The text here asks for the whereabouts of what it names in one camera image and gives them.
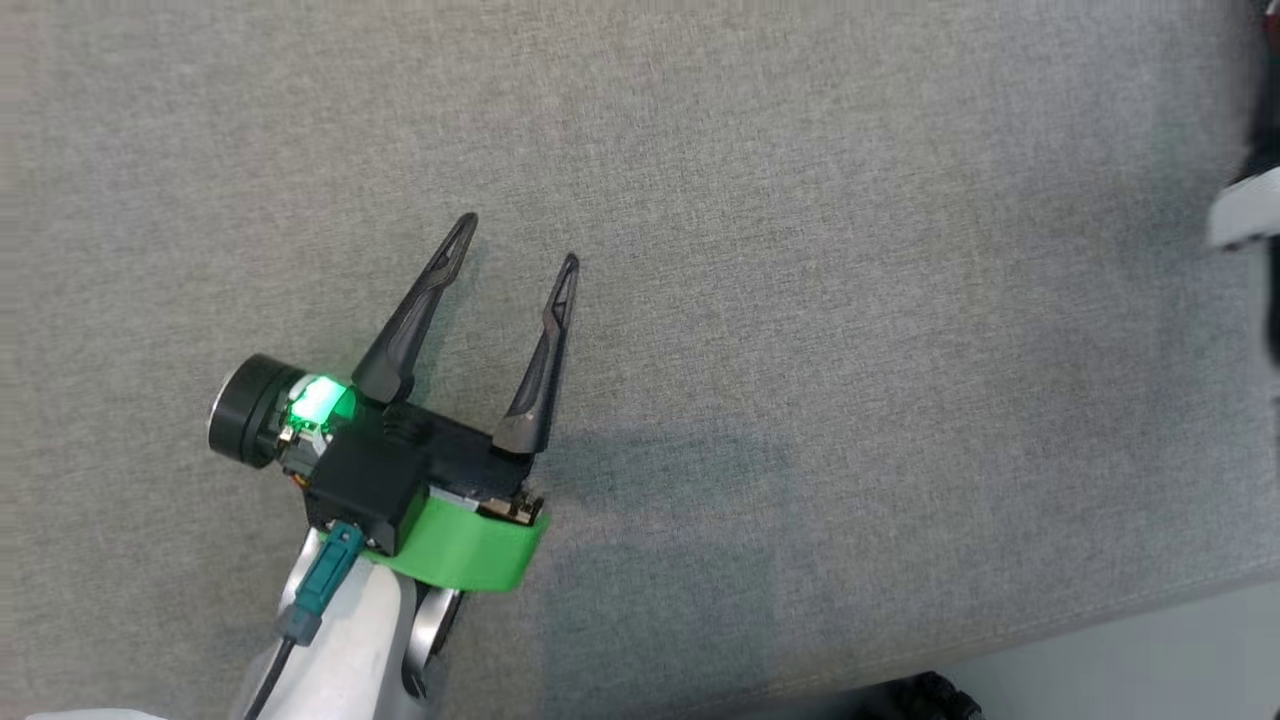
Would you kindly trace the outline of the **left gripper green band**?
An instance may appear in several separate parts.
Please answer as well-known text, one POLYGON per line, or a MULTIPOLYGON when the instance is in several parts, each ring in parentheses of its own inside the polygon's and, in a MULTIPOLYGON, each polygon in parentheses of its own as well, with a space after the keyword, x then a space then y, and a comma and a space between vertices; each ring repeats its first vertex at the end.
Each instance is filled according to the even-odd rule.
POLYGON ((408 402, 435 310, 458 277, 477 228, 465 213, 425 264, 351 374, 353 387, 268 355, 224 380, 207 423, 210 448, 251 468, 276 464, 300 489, 338 436, 383 436, 430 459, 426 500, 402 550, 364 556, 425 585, 463 592, 516 589, 549 516, 524 487, 547 450, 567 355, 580 263, 564 256, 541 310, 541 333, 493 436, 408 402))

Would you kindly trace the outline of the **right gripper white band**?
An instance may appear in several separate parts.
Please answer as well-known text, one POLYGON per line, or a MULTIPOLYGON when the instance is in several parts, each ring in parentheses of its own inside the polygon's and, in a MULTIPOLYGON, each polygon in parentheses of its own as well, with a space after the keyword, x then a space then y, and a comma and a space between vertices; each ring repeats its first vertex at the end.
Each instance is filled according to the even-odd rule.
POLYGON ((1207 245, 1230 249, 1280 237, 1280 165, 1228 186, 1207 219, 1207 245))

